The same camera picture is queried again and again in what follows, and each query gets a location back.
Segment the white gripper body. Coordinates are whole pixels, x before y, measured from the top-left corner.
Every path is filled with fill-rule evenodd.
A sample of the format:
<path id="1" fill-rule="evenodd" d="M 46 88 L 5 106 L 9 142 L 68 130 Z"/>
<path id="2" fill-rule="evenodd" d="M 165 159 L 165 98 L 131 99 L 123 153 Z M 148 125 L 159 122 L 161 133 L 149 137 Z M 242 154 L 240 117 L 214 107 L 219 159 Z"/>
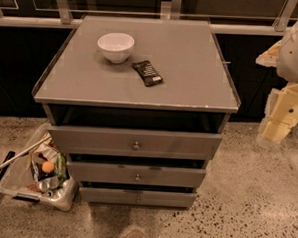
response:
<path id="1" fill-rule="evenodd" d="M 265 118 L 274 127 L 292 128 L 298 124 L 298 84 L 289 82 L 282 90 L 272 89 Z"/>

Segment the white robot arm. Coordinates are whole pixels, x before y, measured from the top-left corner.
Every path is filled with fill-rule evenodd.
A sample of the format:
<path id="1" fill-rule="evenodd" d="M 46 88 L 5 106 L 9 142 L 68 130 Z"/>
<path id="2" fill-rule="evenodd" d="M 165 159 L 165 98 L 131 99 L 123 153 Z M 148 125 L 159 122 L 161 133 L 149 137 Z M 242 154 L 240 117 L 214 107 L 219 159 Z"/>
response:
<path id="1" fill-rule="evenodd" d="M 298 20 L 255 62 L 260 66 L 274 67 L 280 78 L 287 81 L 281 90 L 271 90 L 258 131 L 261 142 L 280 144 L 298 124 Z"/>

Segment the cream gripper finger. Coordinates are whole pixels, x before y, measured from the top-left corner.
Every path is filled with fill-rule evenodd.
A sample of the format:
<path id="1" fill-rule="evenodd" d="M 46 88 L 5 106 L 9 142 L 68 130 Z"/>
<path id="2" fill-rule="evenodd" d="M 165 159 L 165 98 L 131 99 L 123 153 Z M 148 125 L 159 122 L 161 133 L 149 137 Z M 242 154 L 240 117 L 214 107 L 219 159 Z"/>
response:
<path id="1" fill-rule="evenodd" d="M 273 44 L 269 49 L 256 58 L 256 64 L 264 67 L 277 67 L 277 56 L 279 55 L 280 47 L 280 41 Z"/>
<path id="2" fill-rule="evenodd" d="M 277 123 L 268 117 L 262 119 L 257 135 L 258 142 L 272 142 L 280 144 L 281 141 L 291 132 L 287 124 Z"/>

